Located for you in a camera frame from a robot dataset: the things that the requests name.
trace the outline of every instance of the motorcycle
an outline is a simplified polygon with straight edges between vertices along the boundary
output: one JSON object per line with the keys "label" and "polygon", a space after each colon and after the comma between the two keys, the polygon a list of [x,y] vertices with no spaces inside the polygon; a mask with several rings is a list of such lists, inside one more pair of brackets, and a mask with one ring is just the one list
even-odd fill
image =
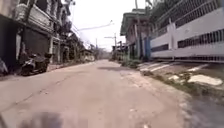
{"label": "motorcycle", "polygon": [[39,55],[31,55],[21,68],[22,76],[30,76],[47,72],[47,67],[50,63],[51,54],[45,54],[44,57]]}

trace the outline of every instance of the house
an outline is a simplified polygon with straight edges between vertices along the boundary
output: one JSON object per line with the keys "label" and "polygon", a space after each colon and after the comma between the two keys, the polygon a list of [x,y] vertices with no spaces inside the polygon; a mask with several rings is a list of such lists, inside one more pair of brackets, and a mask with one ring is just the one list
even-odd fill
{"label": "house", "polygon": [[[156,1],[146,18],[148,57],[162,61],[223,63],[223,10],[223,0]],[[128,20],[128,17],[130,14],[124,14],[121,35],[125,35],[127,41],[134,42],[135,28],[138,27],[130,27],[133,18]],[[134,34],[131,34],[131,28],[134,28]],[[130,54],[133,53],[132,49],[138,51],[138,47],[130,47]]]}
{"label": "house", "polygon": [[20,54],[53,54],[52,62],[61,63],[70,32],[70,4],[61,0],[20,0],[14,19],[22,24],[17,40]]}
{"label": "house", "polygon": [[132,12],[124,13],[120,35],[126,38],[130,58],[150,56],[148,38],[150,29],[148,26],[148,17],[145,9],[133,9]]}
{"label": "house", "polygon": [[16,35],[20,24],[13,20],[16,5],[17,0],[0,0],[0,60],[9,72],[17,67]]}
{"label": "house", "polygon": [[85,62],[91,62],[95,60],[94,53],[91,50],[83,49],[80,51],[80,53],[82,54],[81,60]]}
{"label": "house", "polygon": [[113,58],[122,60],[123,58],[126,58],[128,55],[128,45],[122,44],[121,41],[119,43],[121,44],[120,46],[112,46],[112,56]]}
{"label": "house", "polygon": [[74,32],[71,32],[67,38],[67,44],[69,47],[69,60],[81,60],[82,55],[84,55],[82,51],[85,49],[82,40]]}

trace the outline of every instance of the road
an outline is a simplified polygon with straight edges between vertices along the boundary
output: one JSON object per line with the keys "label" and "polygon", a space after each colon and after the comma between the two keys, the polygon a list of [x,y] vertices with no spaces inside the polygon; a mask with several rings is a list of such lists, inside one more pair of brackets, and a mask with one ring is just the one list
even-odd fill
{"label": "road", "polygon": [[106,60],[2,81],[0,112],[9,128],[224,127],[224,107]]}

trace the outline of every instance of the concrete road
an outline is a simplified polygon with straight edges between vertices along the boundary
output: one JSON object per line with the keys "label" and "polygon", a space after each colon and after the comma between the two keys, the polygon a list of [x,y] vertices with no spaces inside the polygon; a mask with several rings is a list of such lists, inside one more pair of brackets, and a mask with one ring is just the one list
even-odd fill
{"label": "concrete road", "polygon": [[106,60],[0,82],[0,112],[9,128],[224,127],[223,107]]}

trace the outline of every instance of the white wall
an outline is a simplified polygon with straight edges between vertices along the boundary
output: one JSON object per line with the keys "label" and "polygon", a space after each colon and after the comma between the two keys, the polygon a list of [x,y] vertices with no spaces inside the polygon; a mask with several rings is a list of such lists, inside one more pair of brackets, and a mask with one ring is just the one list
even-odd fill
{"label": "white wall", "polygon": [[151,41],[151,47],[169,43],[168,51],[151,53],[152,57],[186,57],[193,55],[223,55],[224,42],[178,49],[177,42],[197,35],[224,29],[224,8],[217,9],[179,28],[175,24],[167,27],[168,32]]}
{"label": "white wall", "polygon": [[166,33],[158,38],[151,40],[151,48],[171,43],[171,35]]}
{"label": "white wall", "polygon": [[223,8],[219,8],[179,27],[176,29],[174,37],[175,41],[180,41],[222,28],[224,28],[224,11]]}
{"label": "white wall", "polygon": [[152,57],[172,57],[173,53],[174,52],[172,50],[160,51],[160,52],[152,52],[151,56]]}
{"label": "white wall", "polygon": [[17,4],[18,0],[0,0],[0,14],[12,18],[12,12]]}
{"label": "white wall", "polygon": [[187,57],[195,55],[224,56],[224,42],[176,49],[174,51],[174,55],[175,57]]}

